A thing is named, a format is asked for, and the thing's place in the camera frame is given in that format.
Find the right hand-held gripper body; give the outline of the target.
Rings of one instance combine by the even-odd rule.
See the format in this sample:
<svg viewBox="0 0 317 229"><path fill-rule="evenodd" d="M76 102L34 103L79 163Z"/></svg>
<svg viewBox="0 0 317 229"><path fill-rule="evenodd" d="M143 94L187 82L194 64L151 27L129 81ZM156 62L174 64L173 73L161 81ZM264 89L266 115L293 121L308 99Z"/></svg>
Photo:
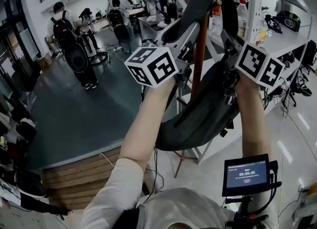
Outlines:
<svg viewBox="0 0 317 229"><path fill-rule="evenodd" d="M267 90L275 86L285 68L279 59L255 44L229 35L225 30L221 32L221 39L225 51L222 61L228 74L223 83L226 104L232 104L236 97L233 89L240 79L238 72Z"/></svg>

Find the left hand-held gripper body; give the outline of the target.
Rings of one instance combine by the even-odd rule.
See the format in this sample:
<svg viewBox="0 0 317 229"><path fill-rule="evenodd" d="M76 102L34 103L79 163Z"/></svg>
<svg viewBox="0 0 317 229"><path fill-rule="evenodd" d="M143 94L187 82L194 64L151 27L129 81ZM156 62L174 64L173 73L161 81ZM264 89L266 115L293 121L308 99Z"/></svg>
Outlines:
<svg viewBox="0 0 317 229"><path fill-rule="evenodd" d="M146 41L124 62L137 83L157 88L174 75L179 84L187 83L191 69L183 58L193 48L200 25L193 22L181 32L180 23L169 24L154 41Z"/></svg>

